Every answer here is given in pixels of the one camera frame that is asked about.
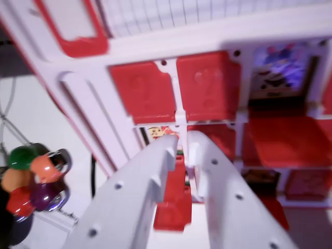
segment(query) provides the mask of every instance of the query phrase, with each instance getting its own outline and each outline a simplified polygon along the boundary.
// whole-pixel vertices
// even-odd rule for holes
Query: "purple ball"
[[[68,199],[65,189],[65,185],[61,182],[39,183],[30,194],[31,204],[37,211],[56,210]]]

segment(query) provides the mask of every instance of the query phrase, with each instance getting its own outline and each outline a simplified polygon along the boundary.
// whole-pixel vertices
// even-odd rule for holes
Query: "red box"
[[[226,51],[179,57],[176,66],[187,120],[235,119],[241,66]]]
[[[110,66],[108,70],[136,124],[175,121],[171,77],[154,62]]]

